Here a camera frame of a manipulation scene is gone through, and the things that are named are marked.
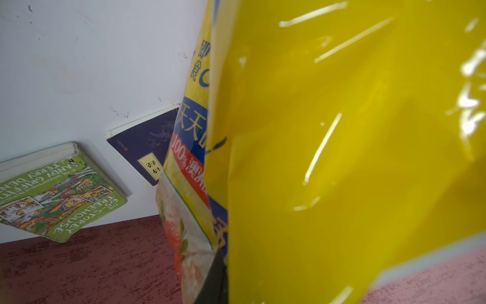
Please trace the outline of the yellow oats bag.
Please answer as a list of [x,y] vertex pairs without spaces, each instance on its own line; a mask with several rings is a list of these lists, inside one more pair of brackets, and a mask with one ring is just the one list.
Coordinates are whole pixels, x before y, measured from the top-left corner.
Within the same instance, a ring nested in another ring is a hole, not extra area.
[[156,203],[184,303],[357,303],[485,231],[484,1],[209,1]]

